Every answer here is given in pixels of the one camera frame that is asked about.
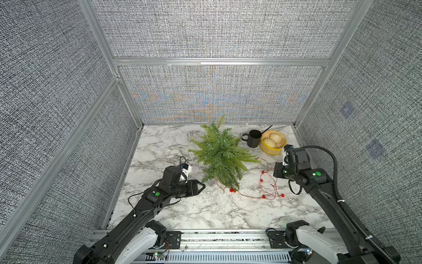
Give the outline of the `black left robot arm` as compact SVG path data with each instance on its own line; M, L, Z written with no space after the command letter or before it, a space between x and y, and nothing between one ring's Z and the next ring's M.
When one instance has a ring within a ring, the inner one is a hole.
M165 244L166 228L154 217L171 199L200 194L206 186L188 180L189 165L169 166L162 179L146 189L137 205L113 230L88 247L83 245L74 255L75 264L130 264L141 253Z

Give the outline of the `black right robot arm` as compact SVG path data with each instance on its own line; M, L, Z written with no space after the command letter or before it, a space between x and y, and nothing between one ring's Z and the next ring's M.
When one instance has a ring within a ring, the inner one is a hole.
M337 187L338 162L334 154L322 148L334 164L333 176L329 176L325 170L312 167L308 148L285 146L285 160L276 163L273 175L295 182L309 194L333 223L343 242L333 241L306 221L295 221L286 226L285 243L291 248L305 246L331 264L399 263L398 251L393 246L383 245L341 197Z

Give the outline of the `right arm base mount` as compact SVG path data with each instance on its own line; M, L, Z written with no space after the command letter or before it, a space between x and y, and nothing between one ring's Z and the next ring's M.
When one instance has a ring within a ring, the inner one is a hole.
M295 249L302 245L296 234L296 231L302 227L309 225L304 220L294 221L288 223L284 230L278 230L275 228L267 228L265 233L269 239L269 244L272 249Z

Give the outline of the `small green christmas tree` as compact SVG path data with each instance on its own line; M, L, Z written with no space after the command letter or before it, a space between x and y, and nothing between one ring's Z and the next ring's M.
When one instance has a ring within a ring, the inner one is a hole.
M248 172L247 165L260 163L250 151L239 146L242 139L231 128L222 128L225 116L218 122L202 124L205 134L192 139L195 148L189 150L204 165L203 181L215 180L233 191L240 190L240 180Z

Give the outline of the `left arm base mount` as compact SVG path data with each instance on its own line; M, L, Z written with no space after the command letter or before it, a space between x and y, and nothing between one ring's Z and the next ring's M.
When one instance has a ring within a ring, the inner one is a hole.
M154 249L180 249L182 232L167 231L164 225L155 220L148 222L145 227L152 229L157 235Z

